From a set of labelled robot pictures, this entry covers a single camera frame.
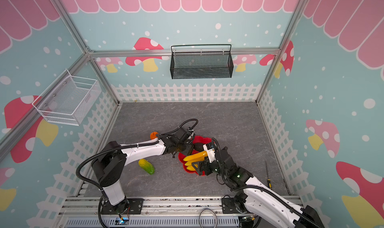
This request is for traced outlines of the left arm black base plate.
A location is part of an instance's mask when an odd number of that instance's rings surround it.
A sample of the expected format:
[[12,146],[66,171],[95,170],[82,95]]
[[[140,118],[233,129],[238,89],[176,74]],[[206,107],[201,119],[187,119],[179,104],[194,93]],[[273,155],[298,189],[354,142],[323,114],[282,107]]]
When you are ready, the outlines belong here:
[[111,205],[109,201],[102,201],[102,215],[140,215],[144,206],[144,199],[125,198],[117,205]]

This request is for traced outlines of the yellow fake banana bunch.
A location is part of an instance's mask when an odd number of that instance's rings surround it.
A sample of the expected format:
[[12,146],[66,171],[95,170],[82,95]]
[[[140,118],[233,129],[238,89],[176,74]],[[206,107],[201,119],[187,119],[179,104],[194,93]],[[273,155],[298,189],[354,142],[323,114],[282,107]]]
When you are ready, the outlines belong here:
[[184,168],[188,173],[195,173],[195,169],[192,167],[193,162],[202,162],[208,157],[207,152],[198,152],[192,155],[186,156],[182,159]]

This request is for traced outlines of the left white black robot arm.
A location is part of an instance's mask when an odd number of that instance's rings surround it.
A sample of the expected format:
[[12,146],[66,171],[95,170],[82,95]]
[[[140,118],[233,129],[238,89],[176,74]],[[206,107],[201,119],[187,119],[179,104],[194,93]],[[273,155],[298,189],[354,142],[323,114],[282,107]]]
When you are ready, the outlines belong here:
[[130,209],[121,182],[125,166],[140,159],[177,153],[188,156],[193,150],[194,128],[198,119],[188,119],[176,129],[155,135],[154,139],[130,145],[109,142],[104,149],[85,159],[76,169],[80,180],[96,186],[102,193],[102,204],[112,207],[112,212],[121,215]]

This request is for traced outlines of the yellow green fake mango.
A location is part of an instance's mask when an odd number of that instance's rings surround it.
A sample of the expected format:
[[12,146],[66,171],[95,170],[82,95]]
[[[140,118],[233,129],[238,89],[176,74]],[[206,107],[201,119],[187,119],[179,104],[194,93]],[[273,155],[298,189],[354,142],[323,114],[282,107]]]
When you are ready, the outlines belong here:
[[140,168],[142,168],[149,175],[153,175],[156,171],[155,167],[146,159],[140,159],[138,161],[138,164],[139,164]]

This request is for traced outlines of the dark fake avocado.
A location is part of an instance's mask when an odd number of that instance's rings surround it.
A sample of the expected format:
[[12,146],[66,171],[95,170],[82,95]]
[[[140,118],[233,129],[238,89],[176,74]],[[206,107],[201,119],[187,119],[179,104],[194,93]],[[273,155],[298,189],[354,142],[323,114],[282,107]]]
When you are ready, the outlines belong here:
[[204,144],[203,143],[193,143],[194,150],[197,152],[203,152],[204,151]]

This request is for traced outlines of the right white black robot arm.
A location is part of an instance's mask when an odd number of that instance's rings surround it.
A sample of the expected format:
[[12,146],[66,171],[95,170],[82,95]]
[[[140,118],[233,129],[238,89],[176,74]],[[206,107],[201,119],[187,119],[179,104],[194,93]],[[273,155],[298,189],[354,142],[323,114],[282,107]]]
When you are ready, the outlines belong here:
[[203,145],[203,151],[185,157],[185,165],[198,175],[215,173],[224,185],[236,192],[234,203],[240,213],[252,213],[277,228],[322,228],[317,211],[301,207],[283,198],[246,169],[238,166],[228,148],[220,148],[216,139]]

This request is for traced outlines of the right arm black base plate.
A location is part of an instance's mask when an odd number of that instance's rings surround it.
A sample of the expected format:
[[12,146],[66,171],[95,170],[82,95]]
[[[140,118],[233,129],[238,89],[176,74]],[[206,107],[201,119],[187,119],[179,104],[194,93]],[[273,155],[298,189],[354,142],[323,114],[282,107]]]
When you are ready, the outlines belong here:
[[243,209],[237,196],[224,195],[222,201],[222,212],[224,214],[242,214]]

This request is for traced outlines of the small fake orange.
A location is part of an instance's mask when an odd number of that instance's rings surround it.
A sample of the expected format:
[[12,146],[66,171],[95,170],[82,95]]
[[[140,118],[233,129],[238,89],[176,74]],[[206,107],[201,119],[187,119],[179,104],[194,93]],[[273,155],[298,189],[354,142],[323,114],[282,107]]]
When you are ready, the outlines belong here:
[[159,138],[159,133],[158,132],[152,132],[151,134],[150,134],[150,139],[151,140],[154,140],[154,139],[158,139]]

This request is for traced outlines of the red flower-shaped fruit bowl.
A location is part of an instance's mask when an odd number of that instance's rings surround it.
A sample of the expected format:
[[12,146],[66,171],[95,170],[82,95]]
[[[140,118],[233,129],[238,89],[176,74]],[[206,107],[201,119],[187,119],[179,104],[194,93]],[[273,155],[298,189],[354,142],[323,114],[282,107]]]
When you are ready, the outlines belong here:
[[179,153],[179,161],[187,173],[208,176],[217,172],[216,151],[212,138],[196,136],[189,155]]

